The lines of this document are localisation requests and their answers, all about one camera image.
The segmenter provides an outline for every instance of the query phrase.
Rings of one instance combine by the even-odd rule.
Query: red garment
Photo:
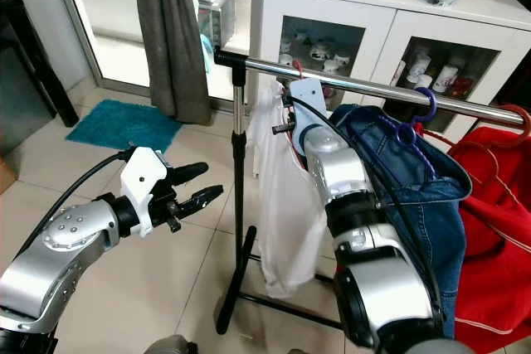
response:
[[[480,128],[463,141],[514,141],[518,134]],[[516,148],[491,148],[498,175],[520,201],[497,182],[474,185],[460,203],[467,248],[455,311],[455,338],[478,353],[493,352],[531,335],[531,138]],[[486,154],[462,148],[455,159],[484,181],[492,173]]]

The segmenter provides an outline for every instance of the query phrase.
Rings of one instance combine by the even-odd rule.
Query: gray curtain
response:
[[[192,0],[137,0],[151,104],[187,124],[210,122],[210,101]]]

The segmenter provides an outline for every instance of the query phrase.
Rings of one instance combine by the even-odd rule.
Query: clothes rack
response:
[[[244,126],[245,112],[245,85],[246,72],[248,70],[274,75],[288,80],[297,80],[301,74],[305,78],[316,78],[322,84],[334,87],[335,89],[352,91],[363,95],[373,95],[384,99],[394,99],[397,101],[429,105],[430,100],[423,94],[415,91],[402,89],[399,87],[380,85],[377,83],[338,77],[336,75],[317,73],[312,70],[299,71],[294,67],[273,62],[262,61],[248,56],[222,51],[218,47],[214,53],[214,61],[218,65],[232,68],[232,85],[234,93],[234,131],[232,132],[232,155],[234,157],[234,202],[235,202],[235,225],[236,225],[236,268],[232,275],[232,280],[227,290],[225,300],[219,312],[216,322],[216,330],[219,334],[224,334],[231,321],[232,313],[238,298],[257,303],[269,308],[273,308],[285,313],[296,315],[310,321],[318,322],[329,327],[342,329],[337,321],[320,317],[314,313],[300,308],[290,307],[282,302],[269,300],[253,294],[241,291],[241,282],[246,273],[249,259],[260,261],[260,256],[251,253],[252,246],[256,238],[256,227],[250,226],[247,230],[245,241],[243,240],[243,181],[244,181],[244,159],[246,151],[246,131]],[[436,95],[437,108],[451,111],[457,114],[464,114],[478,119],[483,119],[494,124],[510,127],[522,127],[524,121],[519,114],[514,112],[489,107],[486,105],[470,103],[458,99],[450,99]],[[315,279],[331,284],[333,280],[323,275],[315,275]]]

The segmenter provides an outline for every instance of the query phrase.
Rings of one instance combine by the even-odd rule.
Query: white tile floor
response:
[[[141,97],[93,88],[78,96],[76,108],[83,116],[105,98],[149,103]],[[55,119],[6,157],[20,178],[0,197],[2,270],[61,192],[113,152],[67,142],[64,137],[70,131]],[[129,237],[91,266],[61,319],[58,354],[139,354],[151,342],[174,332],[197,342],[205,354],[285,354],[291,348],[312,354],[368,352],[345,342],[339,331],[242,301],[236,305],[227,334],[216,334],[214,313],[234,262],[230,133],[231,116],[226,114],[216,114],[213,126],[185,126],[178,132],[166,152],[168,160],[174,166],[198,161],[210,165],[207,174],[178,189],[179,197],[212,184],[223,184],[224,194],[206,210],[186,219],[177,234],[161,226],[144,240]],[[101,192],[118,193],[120,170],[118,163],[105,169],[78,190],[71,203],[85,202]],[[249,224],[256,221],[256,193],[256,181],[248,173]],[[329,239],[323,255],[320,271],[332,274],[335,262]],[[244,286],[249,291],[265,292],[260,269],[252,261]],[[338,319],[335,298],[322,284],[304,286],[291,301]],[[530,344],[529,340],[517,343],[507,347],[506,353],[529,353]]]

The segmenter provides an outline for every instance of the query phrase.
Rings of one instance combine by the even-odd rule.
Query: black cable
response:
[[[346,134],[344,134],[341,130],[339,130],[334,124],[332,124],[332,122],[326,119],[326,117],[322,115],[317,109],[315,109],[309,104],[306,104],[303,100],[297,99],[290,95],[286,95],[285,98],[289,101],[302,105],[312,114],[315,114],[319,119],[325,122],[339,137],[345,140],[345,142],[349,145],[349,147],[354,148],[354,149],[356,148],[356,144],[353,143],[353,141]],[[366,151],[369,149],[368,145],[363,140],[360,140],[360,143],[365,147]],[[365,158],[363,154],[360,152],[358,152],[358,155],[362,158]],[[422,267],[425,269],[427,278],[431,284],[431,289],[430,289],[432,290],[431,296],[435,299],[436,306],[438,306],[438,309],[442,311],[441,292],[439,291],[439,284],[437,283],[436,276],[435,276],[435,273],[433,272],[433,268],[431,267],[430,261],[426,256],[426,252],[422,248],[422,244],[420,240],[418,239],[417,234],[415,233],[411,220],[409,220],[409,217],[407,216],[407,213],[404,211],[404,208],[402,204],[400,203],[400,201],[398,200],[397,195],[392,190],[392,187],[389,185],[387,180],[385,180],[382,174],[367,159],[364,159],[364,165],[367,169],[370,169],[370,172],[382,183],[384,189],[387,191],[387,193],[391,197],[393,204],[397,208],[398,214],[404,221],[404,224],[406,225],[406,228],[407,228],[407,232],[412,237],[413,244],[417,248],[417,255],[419,257],[419,260],[421,261]],[[407,240],[404,240],[403,244],[409,246],[409,244],[407,243]]]
[[[15,256],[15,259],[29,246],[32,244],[32,242],[38,237],[38,235],[41,233],[42,228],[46,225],[46,223],[51,219],[53,215],[57,213],[61,205],[66,201],[66,199],[74,193],[74,191],[83,184],[86,180],[88,180],[93,174],[98,172],[103,167],[107,166],[109,163],[117,160],[124,160],[128,161],[129,158],[131,158],[131,155],[133,154],[133,151],[135,150],[135,147],[132,147],[130,149],[127,149],[125,151],[120,151],[119,153],[116,153],[115,155],[111,155],[110,157],[104,159],[100,163],[98,163],[96,166],[91,168],[87,173],[85,173],[83,176],[77,179],[77,181],[72,184],[63,195],[54,203],[54,205],[50,208],[50,210],[45,214],[45,216],[42,218],[42,220],[37,224],[37,227],[32,231],[32,233],[27,237],[26,241],[18,251],[17,255]]]

